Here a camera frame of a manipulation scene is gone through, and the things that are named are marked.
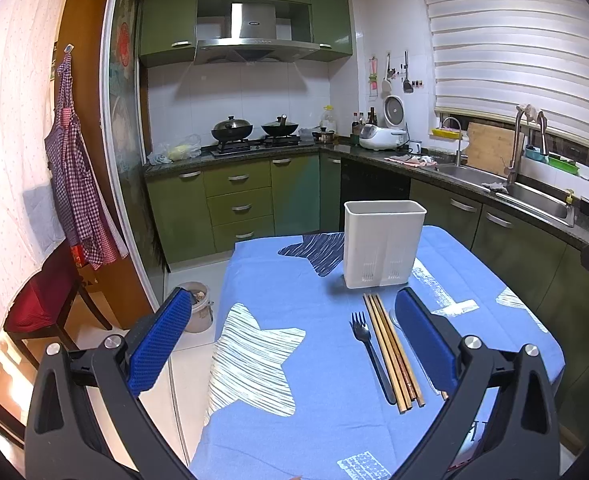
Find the chair leg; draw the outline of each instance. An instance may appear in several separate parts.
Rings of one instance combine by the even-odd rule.
[[[52,331],[56,334],[56,336],[61,340],[63,346],[66,347],[68,350],[78,350],[79,347],[77,344],[72,340],[70,335],[65,331],[65,328],[59,326],[57,324],[52,325]]]
[[[12,339],[12,342],[17,347],[17,350],[19,350],[21,352],[23,357],[25,357],[28,361],[30,361],[30,363],[33,365],[34,368],[39,370],[39,361],[36,360],[36,357],[34,357],[34,354],[30,351],[28,346],[23,342],[23,339],[21,339],[18,336],[13,336],[10,334],[8,334],[8,335],[10,336],[10,339]]]
[[[100,322],[101,325],[103,325],[103,328],[105,328],[106,330],[112,330],[112,325],[110,324],[110,321],[108,321],[105,318],[105,316],[101,314],[101,311],[98,309],[95,302],[92,301],[92,298],[90,297],[88,291],[83,285],[79,285],[79,295],[87,305],[89,311],[91,311],[91,313],[94,314],[94,317],[97,318],[98,322]]]

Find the silver screw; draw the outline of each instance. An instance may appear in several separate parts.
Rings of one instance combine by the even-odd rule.
[[[59,350],[61,350],[61,345],[59,343],[50,343],[48,348],[46,348],[46,353],[48,355],[55,355],[59,353]]]
[[[472,350],[481,348],[481,339],[479,339],[476,335],[469,335],[463,340],[463,342],[468,348],[471,348]]]
[[[103,344],[106,348],[110,348],[110,349],[119,348],[119,345],[121,345],[121,336],[120,335],[111,335],[103,342]]]
[[[530,356],[530,357],[537,357],[539,355],[539,348],[537,348],[535,345],[526,345],[526,353]]]

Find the cutting board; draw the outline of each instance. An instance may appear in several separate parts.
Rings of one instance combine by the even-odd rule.
[[[504,168],[510,165],[515,133],[497,126],[470,123],[468,138],[470,144],[464,150],[468,166],[505,176]]]

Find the black fork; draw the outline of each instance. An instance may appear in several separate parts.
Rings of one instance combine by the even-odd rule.
[[[395,398],[395,392],[393,392],[393,387],[388,380],[385,370],[383,370],[381,362],[379,361],[379,357],[377,357],[372,343],[370,343],[372,334],[370,334],[364,313],[357,312],[356,314],[353,314],[350,325],[352,326],[352,333],[355,335],[355,338],[366,345],[366,350],[368,351],[368,355],[370,356],[370,361],[372,361],[373,367],[375,367],[375,372],[379,378],[379,384],[381,384],[383,394],[385,395],[385,400],[387,400],[390,404],[396,404],[397,401]]]

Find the stainless steel range hood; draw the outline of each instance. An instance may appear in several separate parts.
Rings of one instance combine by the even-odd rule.
[[[232,4],[228,38],[198,40],[194,64],[217,62],[293,62],[320,49],[317,43],[278,40],[272,4]]]

